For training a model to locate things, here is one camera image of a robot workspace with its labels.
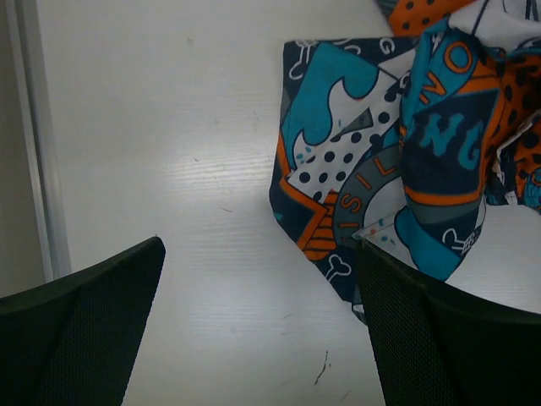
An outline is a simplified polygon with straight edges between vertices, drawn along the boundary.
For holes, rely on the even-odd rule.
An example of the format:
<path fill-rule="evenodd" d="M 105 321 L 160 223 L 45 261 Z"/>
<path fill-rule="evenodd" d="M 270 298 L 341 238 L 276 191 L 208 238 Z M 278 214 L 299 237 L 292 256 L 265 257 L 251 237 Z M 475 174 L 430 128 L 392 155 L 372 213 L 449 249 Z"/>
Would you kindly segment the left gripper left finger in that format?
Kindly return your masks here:
<path fill-rule="evenodd" d="M 1 300 L 3 405 L 120 405 L 166 256 L 154 236 Z"/>

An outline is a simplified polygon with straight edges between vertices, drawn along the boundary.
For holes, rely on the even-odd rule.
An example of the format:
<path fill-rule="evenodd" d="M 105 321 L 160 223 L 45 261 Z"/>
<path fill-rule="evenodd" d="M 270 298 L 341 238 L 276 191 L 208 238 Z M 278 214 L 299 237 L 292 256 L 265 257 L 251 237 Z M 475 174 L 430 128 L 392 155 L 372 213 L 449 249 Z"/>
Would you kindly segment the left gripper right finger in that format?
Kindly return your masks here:
<path fill-rule="evenodd" d="M 479 298 L 363 240 L 358 288 L 388 405 L 538 405 L 540 316 Z"/>

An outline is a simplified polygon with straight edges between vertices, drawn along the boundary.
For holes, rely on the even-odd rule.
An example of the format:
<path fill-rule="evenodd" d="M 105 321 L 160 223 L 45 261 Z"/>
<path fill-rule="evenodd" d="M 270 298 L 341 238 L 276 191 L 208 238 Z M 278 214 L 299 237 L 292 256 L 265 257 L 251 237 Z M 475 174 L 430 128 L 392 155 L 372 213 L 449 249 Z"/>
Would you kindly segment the colourful patterned shorts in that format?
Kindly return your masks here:
<path fill-rule="evenodd" d="M 540 4 L 382 1 L 391 35 L 282 53 L 269 199 L 363 318 L 358 241 L 448 279 L 487 206 L 540 208 Z"/>

